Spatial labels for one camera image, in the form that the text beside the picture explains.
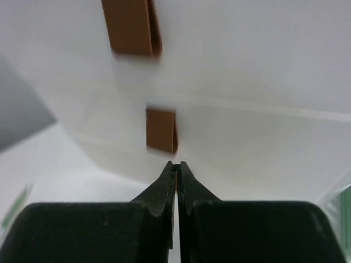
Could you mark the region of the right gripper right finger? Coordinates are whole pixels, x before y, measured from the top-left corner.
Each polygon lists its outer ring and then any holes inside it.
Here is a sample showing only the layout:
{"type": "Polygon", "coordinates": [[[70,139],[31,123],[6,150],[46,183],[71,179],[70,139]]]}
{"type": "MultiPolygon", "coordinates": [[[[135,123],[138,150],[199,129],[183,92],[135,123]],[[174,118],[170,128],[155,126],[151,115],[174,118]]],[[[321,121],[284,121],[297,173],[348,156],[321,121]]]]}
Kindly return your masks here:
{"type": "Polygon", "coordinates": [[[181,262],[345,262],[326,214],[300,201],[223,201],[177,166],[181,262]]]}

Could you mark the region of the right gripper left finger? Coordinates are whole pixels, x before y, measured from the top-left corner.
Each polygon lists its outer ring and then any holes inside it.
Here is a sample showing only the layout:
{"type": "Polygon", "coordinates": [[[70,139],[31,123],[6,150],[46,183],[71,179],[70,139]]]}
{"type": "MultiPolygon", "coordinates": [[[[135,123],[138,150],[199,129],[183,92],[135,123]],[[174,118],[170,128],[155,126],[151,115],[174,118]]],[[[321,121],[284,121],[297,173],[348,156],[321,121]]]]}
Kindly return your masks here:
{"type": "Polygon", "coordinates": [[[34,203],[15,219],[1,262],[167,262],[176,170],[126,203],[34,203]]]}

